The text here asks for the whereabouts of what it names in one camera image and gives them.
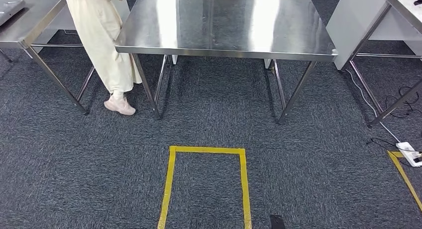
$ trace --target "pink sneaker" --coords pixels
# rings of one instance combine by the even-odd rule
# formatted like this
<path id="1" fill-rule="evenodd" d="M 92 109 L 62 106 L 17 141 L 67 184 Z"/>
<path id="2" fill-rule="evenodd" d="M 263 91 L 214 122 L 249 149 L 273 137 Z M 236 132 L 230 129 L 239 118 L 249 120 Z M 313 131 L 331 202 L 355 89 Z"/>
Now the pink sneaker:
<path id="1" fill-rule="evenodd" d="M 112 95 L 108 101 L 104 102 L 104 106 L 107 109 L 111 111 L 117 111 L 122 115 L 133 115 L 136 111 L 135 108 L 129 105 L 126 97 L 123 97 L 122 99 L 116 99 Z"/>

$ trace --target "table top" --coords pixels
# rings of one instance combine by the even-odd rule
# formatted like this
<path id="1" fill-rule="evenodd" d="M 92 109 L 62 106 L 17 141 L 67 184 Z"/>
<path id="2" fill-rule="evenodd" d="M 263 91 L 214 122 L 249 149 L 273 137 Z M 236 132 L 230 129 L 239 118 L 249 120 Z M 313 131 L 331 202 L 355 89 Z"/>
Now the table top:
<path id="1" fill-rule="evenodd" d="M 25 0 L 25 8 L 0 26 L 0 48 L 31 45 L 66 5 L 66 0 Z"/>
<path id="2" fill-rule="evenodd" d="M 311 0 L 137 0 L 119 52 L 332 61 Z"/>
<path id="3" fill-rule="evenodd" d="M 407 19 L 413 27 L 422 33 L 422 4 L 414 5 L 417 0 L 386 0 L 393 6 L 404 18 Z"/>

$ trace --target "black cable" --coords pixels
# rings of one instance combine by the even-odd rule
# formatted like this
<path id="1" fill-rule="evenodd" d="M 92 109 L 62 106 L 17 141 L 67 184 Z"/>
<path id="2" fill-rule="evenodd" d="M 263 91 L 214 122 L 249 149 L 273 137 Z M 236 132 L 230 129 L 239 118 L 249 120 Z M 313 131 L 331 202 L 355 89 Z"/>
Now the black cable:
<path id="1" fill-rule="evenodd" d="M 409 86 L 402 86 L 402 87 L 400 87 L 399 88 L 399 95 L 400 96 L 403 96 L 404 95 L 404 94 L 402 94 L 402 89 L 411 89 L 411 87 L 409 87 Z M 418 102 L 418 100 L 419 100 L 419 93 L 416 92 L 416 100 L 414 102 L 412 102 L 412 103 L 406 101 L 406 103 L 409 104 L 409 105 L 410 104 L 415 104 L 416 102 Z"/>
<path id="2" fill-rule="evenodd" d="M 383 139 L 381 139 L 381 138 L 371 138 L 371 142 L 366 143 L 366 145 L 368 145 L 368 144 L 370 144 L 370 143 L 375 143 L 376 145 L 381 146 L 381 147 L 383 147 L 384 149 L 388 150 L 388 148 L 387 148 L 387 147 L 385 147 L 385 146 L 383 146 L 383 145 L 381 145 L 381 144 L 379 144 L 379 143 L 375 142 L 375 139 L 376 139 L 376 140 L 379 140 L 379 141 L 382 141 L 382 142 L 384 142 L 384 143 L 387 143 L 387 144 L 389 144 L 389 145 L 391 145 L 391 146 L 393 146 L 393 147 L 395 147 L 395 148 L 397 148 L 397 149 L 399 149 L 399 150 L 402 150 L 402 151 L 407 151 L 407 152 L 417 152 L 417 153 L 421 153 L 421 154 L 422 154 L 422 152 L 421 152 L 421 151 L 407 150 L 407 149 L 402 149 L 402 148 L 399 148 L 399 147 L 397 147 L 395 144 L 392 144 L 392 143 L 390 143 L 390 142 L 388 142 L 388 141 L 386 141 L 386 140 L 383 140 Z"/>
<path id="3" fill-rule="evenodd" d="M 404 95 L 404 94 L 402 93 L 403 89 L 411 89 L 411 87 L 409 87 L 409 86 L 402 86 L 402 87 L 400 87 L 400 88 L 399 88 L 399 95 L 400 95 L 401 97 Z M 387 103 L 388 98 L 393 98 L 393 99 L 395 99 L 395 100 L 398 100 L 398 99 L 397 99 L 397 97 L 395 97 L 395 96 L 392 96 L 392 95 L 388 95 L 388 96 L 386 96 L 386 97 L 385 97 L 385 107 L 386 107 L 386 108 L 388 108 L 388 103 Z M 414 112 L 414 111 L 418 111 L 419 113 L 421 113 L 421 114 L 422 114 L 422 112 L 421 112 L 420 110 L 414 109 L 414 108 L 412 107 L 412 104 L 417 103 L 417 102 L 419 101 L 419 99 L 420 99 L 420 95 L 419 95 L 419 93 L 418 93 L 418 92 L 416 92 L 416 99 L 415 99 L 413 102 L 408 102 L 408 101 L 405 101 L 405 102 L 403 103 L 404 105 L 406 105 L 406 106 L 408 106 L 408 107 L 410 108 L 410 110 L 408 110 L 408 112 L 406 113 L 406 116 L 398 116 L 398 115 L 395 115 L 395 114 L 393 114 L 393 113 L 390 113 L 390 115 L 391 115 L 391 116 L 393 116 L 393 117 L 396 117 L 396 118 L 406 118 L 407 116 L 409 116 L 409 115 L 410 115 L 410 113 L 412 113 L 412 112 Z"/>
<path id="4" fill-rule="evenodd" d="M 395 146 L 394 144 L 392 144 L 392 143 L 390 143 L 390 142 L 388 142 L 388 141 L 386 141 L 386 140 L 383 140 L 383 139 L 381 139 L 381 138 L 371 138 L 371 142 L 367 142 L 367 143 L 366 143 L 366 145 L 369 145 L 370 143 L 375 143 L 376 145 L 378 145 L 378 146 L 382 147 L 383 149 L 385 149 L 385 150 L 389 151 L 389 149 L 388 149 L 387 147 L 385 147 L 385 146 L 383 146 L 383 145 L 381 145 L 381 144 L 379 144 L 379 143 L 375 142 L 375 141 L 374 141 L 375 139 L 380 140 L 380 141 L 382 141 L 382 142 L 384 142 L 384 143 L 387 143 L 387 144 L 389 144 L 389 145 L 391 145 L 391 146 L 393 146 L 393 147 L 395 147 L 395 148 L 397 148 L 397 149 L 403 150 L 403 151 L 409 151 L 409 152 L 419 152 L 419 153 L 422 153 L 422 152 L 420 152 L 420 151 L 411 151 L 411 150 L 405 150 L 405 149 L 398 148 L 398 147 L 397 147 L 397 146 Z M 407 166 L 407 167 L 411 167 L 411 168 L 413 168 L 413 166 L 411 166 L 411 165 L 410 165 L 407 161 L 403 162 L 403 161 L 401 160 L 401 158 L 398 158 L 398 157 L 396 157 L 396 158 L 397 158 L 397 160 L 398 160 L 401 164 L 403 164 L 403 165 L 405 165 L 405 166 Z"/>

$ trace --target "black object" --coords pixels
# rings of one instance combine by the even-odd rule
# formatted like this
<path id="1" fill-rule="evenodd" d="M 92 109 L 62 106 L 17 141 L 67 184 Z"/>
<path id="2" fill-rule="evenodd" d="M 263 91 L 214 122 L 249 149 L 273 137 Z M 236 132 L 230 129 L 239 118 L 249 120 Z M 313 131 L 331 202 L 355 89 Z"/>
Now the black object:
<path id="1" fill-rule="evenodd" d="M 422 157 L 415 158 L 415 159 L 413 159 L 413 161 L 414 161 L 415 163 L 419 163 L 419 162 L 421 162 L 421 161 L 422 161 Z"/>
<path id="2" fill-rule="evenodd" d="M 416 2 L 413 3 L 415 6 L 422 4 L 422 0 L 417 0 Z"/>
<path id="3" fill-rule="evenodd" d="M 286 229 L 280 215 L 270 215 L 271 229 Z"/>

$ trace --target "white sock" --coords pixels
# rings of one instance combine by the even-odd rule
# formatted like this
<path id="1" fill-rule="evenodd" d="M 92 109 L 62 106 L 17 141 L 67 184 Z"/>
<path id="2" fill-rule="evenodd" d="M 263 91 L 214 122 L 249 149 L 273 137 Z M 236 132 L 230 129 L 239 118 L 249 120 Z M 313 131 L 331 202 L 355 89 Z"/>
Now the white sock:
<path id="1" fill-rule="evenodd" d="M 123 99 L 123 92 L 121 91 L 113 91 L 113 97 L 117 100 Z"/>

